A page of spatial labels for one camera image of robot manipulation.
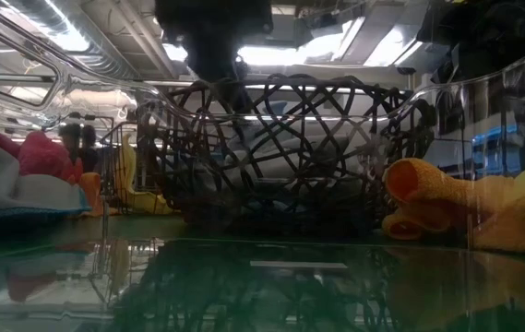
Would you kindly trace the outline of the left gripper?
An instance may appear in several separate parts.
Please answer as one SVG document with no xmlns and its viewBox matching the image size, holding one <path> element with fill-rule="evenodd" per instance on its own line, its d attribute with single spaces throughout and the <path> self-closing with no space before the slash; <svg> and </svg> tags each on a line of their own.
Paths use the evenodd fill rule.
<svg viewBox="0 0 525 332">
<path fill-rule="evenodd" d="M 166 43 L 186 48 L 209 42 L 233 47 L 246 37 L 273 31 L 270 0 L 155 0 L 155 18 Z M 186 62 L 235 113 L 244 108 L 241 78 L 229 55 L 189 52 Z"/>
</svg>

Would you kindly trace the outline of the pink microfiber towel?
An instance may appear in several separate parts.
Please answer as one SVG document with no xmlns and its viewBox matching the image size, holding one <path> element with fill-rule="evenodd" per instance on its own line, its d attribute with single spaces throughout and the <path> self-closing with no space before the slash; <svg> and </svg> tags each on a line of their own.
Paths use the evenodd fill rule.
<svg viewBox="0 0 525 332">
<path fill-rule="evenodd" d="M 45 174 L 77 184 L 83 173 L 81 160 L 72 161 L 68 150 L 42 131 L 30 132 L 22 143 L 0 133 L 0 149 L 18 160 L 21 175 Z"/>
</svg>

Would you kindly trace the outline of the clear plastic bin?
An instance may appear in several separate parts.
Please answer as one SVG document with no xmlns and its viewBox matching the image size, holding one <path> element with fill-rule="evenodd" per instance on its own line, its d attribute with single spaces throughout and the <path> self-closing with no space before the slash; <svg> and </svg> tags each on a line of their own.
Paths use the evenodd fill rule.
<svg viewBox="0 0 525 332">
<path fill-rule="evenodd" d="M 367 85 L 409 91 L 434 106 L 437 120 L 424 156 L 402 159 L 425 160 L 461 180 L 491 175 L 515 180 L 525 171 L 525 57 L 486 76 L 433 83 L 431 76 L 447 47 L 416 40 L 431 0 L 270 0 L 270 34 L 246 37 L 233 47 L 209 42 L 189 43 L 188 48 L 162 39 L 155 0 L 77 1 L 139 77 L 98 74 L 0 12 L 0 133 L 22 143 L 30 132 L 42 131 L 64 146 L 72 161 L 81 160 L 83 173 L 101 176 L 100 139 L 122 122 L 137 125 L 142 102 L 203 81 L 188 67 L 189 52 L 229 55 L 239 81 L 275 74 L 321 80 L 350 76 Z M 522 197 L 513 189 L 501 208 Z M 393 210 L 364 235 L 211 231 L 189 224 L 176 209 L 169 215 L 110 214 L 102 195 L 101 200 L 103 215 L 99 217 L 83 216 L 83 212 L 4 217 L 0 232 L 51 228 L 85 219 L 175 216 L 189 230 L 208 237 L 379 240 L 525 255 L 473 246 L 475 229 L 496 212 L 489 217 L 471 216 L 464 233 L 451 230 L 402 241 L 382 230 L 383 219 L 397 210 L 393 199 Z"/>
</svg>

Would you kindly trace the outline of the round black woven basket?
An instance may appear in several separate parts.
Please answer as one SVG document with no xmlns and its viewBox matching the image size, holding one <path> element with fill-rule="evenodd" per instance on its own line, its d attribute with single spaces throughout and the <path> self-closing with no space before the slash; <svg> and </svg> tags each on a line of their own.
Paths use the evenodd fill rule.
<svg viewBox="0 0 525 332">
<path fill-rule="evenodd" d="M 142 102 L 137 144 L 163 198 L 211 231 L 364 235 L 384 176 L 433 142 L 436 110 L 356 77 L 198 81 Z"/>
</svg>

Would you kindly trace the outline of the green table mat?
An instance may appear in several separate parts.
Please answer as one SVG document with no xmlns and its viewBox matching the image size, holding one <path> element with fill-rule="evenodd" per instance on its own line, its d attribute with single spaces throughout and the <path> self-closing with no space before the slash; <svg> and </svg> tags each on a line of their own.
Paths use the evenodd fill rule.
<svg viewBox="0 0 525 332">
<path fill-rule="evenodd" d="M 525 332 L 525 255 L 66 221 L 0 232 L 0 332 Z"/>
</svg>

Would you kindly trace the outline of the silver ceiling duct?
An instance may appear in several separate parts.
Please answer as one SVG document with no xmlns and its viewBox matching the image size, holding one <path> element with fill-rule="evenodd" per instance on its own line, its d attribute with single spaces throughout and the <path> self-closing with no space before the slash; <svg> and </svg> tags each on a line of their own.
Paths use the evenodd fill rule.
<svg viewBox="0 0 525 332">
<path fill-rule="evenodd" d="M 98 74 L 139 77 L 77 0 L 0 0 L 0 12 Z"/>
</svg>

